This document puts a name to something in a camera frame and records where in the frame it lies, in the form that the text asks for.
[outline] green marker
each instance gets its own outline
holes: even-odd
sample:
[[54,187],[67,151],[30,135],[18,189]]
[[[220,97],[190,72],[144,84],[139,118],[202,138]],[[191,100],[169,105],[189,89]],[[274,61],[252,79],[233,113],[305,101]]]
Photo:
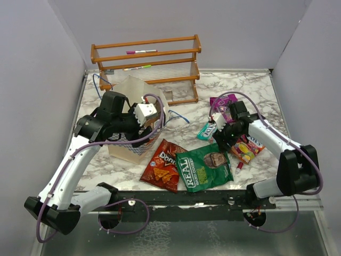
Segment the green marker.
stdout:
[[141,68],[150,68],[151,65],[146,65],[146,66],[140,66],[136,68],[124,68],[123,71],[129,71],[129,70],[134,70],[134,69],[141,69]]

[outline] pink marker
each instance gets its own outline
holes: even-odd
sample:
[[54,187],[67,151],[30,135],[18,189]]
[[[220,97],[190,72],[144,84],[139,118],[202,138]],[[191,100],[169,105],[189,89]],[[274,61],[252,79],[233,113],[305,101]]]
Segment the pink marker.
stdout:
[[127,54],[136,54],[136,53],[147,53],[147,52],[157,52],[158,50],[145,50],[145,51],[126,51]]
[[237,169],[236,169],[236,173],[239,173],[240,170],[243,168],[244,163],[243,162],[239,162]]

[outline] marker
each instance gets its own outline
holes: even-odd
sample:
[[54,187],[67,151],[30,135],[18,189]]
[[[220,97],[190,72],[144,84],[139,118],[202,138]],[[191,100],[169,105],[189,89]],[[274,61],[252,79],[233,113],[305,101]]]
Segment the marker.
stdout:
[[146,65],[146,66],[140,66],[136,68],[124,68],[123,71],[129,71],[129,70],[135,70],[135,69],[141,69],[141,68],[150,68],[151,65]]
[[127,54],[136,54],[136,53],[147,53],[147,52],[157,52],[158,50],[144,50],[144,51],[126,51]]
[[243,162],[239,162],[238,166],[237,166],[237,169],[236,169],[236,173],[239,173],[240,170],[242,169],[244,163]]

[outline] gray wall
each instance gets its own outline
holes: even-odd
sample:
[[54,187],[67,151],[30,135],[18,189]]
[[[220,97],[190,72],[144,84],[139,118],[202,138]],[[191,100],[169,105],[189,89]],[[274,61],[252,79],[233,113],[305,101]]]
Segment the gray wall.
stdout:
[[23,204],[62,159],[85,65],[46,0],[3,4],[0,35],[0,251],[29,255]]
[[318,150],[326,216],[341,252],[341,2],[313,0],[273,72],[292,138]]
[[310,0],[50,0],[88,68],[91,44],[198,34],[200,68],[273,68]]

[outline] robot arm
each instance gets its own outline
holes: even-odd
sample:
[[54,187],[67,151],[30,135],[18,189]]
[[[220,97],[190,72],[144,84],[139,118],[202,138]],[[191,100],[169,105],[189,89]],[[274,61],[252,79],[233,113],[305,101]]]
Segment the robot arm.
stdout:
[[319,179],[312,165],[298,152],[295,147],[285,143],[276,133],[294,146],[300,148],[318,166],[317,153],[311,145],[302,146],[291,141],[285,135],[274,129],[268,128],[257,114],[250,114],[242,101],[230,105],[231,116],[236,120],[233,124],[227,124],[220,113],[212,115],[218,130],[213,138],[218,143],[221,151],[229,151],[243,134],[260,141],[279,160],[277,176],[247,186],[246,201],[256,205],[258,198],[270,196],[291,196],[319,186]]
[[[103,95],[99,108],[79,119],[68,153],[56,173],[38,197],[28,197],[25,202],[25,208],[36,219],[43,202],[49,198],[42,222],[66,235],[75,228],[81,216],[95,208],[107,205],[111,197],[115,195],[115,188],[101,183],[96,188],[73,197],[81,176],[91,159],[100,150],[100,145],[87,147],[75,155],[59,179],[53,195],[50,195],[50,191],[65,163],[70,160],[70,155],[77,149],[92,142],[106,141],[112,137],[113,133],[123,133],[127,140],[136,140],[151,132],[151,127],[148,126],[141,134],[139,133],[147,119],[157,115],[154,105],[135,103],[128,113],[122,114],[125,100],[126,97],[123,94],[108,91]],[[138,147],[148,141],[149,139],[135,143],[133,147]]]

